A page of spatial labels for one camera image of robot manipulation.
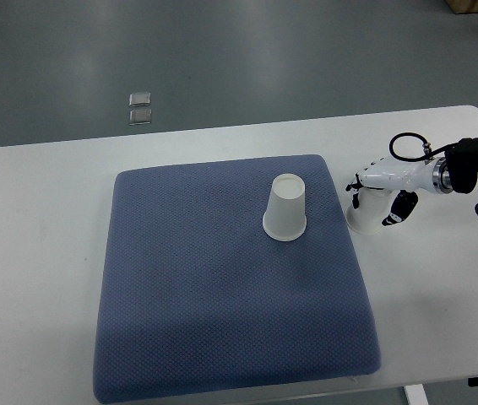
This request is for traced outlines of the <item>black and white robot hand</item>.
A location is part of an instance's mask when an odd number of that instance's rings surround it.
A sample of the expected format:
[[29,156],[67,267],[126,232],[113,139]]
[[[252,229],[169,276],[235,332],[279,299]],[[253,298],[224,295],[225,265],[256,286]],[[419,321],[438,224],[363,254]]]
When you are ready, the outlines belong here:
[[355,208],[356,202],[352,200],[362,188],[388,191],[388,211],[382,220],[382,226],[386,227],[410,217],[419,201],[419,190],[438,194],[451,192],[452,187],[444,180],[445,169],[444,158],[406,162],[388,156],[355,173],[345,190],[351,194],[350,204]]

